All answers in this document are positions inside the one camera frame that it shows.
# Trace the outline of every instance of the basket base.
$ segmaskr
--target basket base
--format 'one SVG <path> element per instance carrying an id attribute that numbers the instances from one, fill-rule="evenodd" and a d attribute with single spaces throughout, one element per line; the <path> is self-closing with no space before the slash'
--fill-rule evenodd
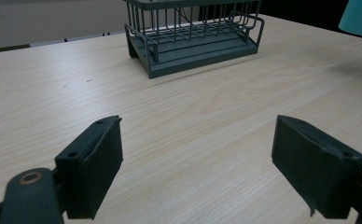
<path id="1" fill-rule="evenodd" d="M 129 48 L 133 48 L 130 50 L 138 55 L 149 78 L 161 77 L 258 52 L 258 46 L 251 38 L 244 42 L 243 38 L 236 33 L 228 33 L 160 44 L 158 47 L 159 61 L 155 62 L 151 55 L 147 57 L 146 47 L 138 36 L 130 36 L 129 40 Z"/>

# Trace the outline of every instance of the wooden table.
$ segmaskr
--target wooden table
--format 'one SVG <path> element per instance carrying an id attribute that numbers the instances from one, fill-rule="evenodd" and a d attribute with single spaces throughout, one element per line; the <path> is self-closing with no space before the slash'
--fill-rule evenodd
<path id="1" fill-rule="evenodd" d="M 0 52 L 0 202 L 120 115 L 120 171 L 94 222 L 66 223 L 355 223 L 310 217 L 271 152 L 281 114 L 362 153 L 362 38 L 263 18 L 258 54 L 155 79 L 125 35 Z"/>

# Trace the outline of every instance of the metal rack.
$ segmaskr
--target metal rack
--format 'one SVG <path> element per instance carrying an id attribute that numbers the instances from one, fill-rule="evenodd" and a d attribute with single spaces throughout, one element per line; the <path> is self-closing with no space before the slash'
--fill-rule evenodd
<path id="1" fill-rule="evenodd" d="M 140 58 L 149 78 L 258 52 L 261 0 L 124 1 L 129 54 Z"/>

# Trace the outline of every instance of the dish rack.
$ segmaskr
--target dish rack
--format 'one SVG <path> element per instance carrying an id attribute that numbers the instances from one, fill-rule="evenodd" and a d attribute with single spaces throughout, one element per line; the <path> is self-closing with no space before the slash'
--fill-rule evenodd
<path id="1" fill-rule="evenodd" d="M 149 78 L 258 52 L 261 0 L 124 1 L 129 54 L 140 58 Z"/>

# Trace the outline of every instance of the light wood tabletop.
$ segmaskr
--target light wood tabletop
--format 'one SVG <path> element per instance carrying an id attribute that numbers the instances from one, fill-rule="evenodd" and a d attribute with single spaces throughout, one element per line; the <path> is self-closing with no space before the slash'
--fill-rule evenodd
<path id="1" fill-rule="evenodd" d="M 0 52 L 0 202 L 120 115 L 119 173 L 93 221 L 66 223 L 355 223 L 310 217 L 271 153 L 277 115 L 362 153 L 362 38 L 262 18 L 258 54 L 154 79 L 125 34 Z"/>

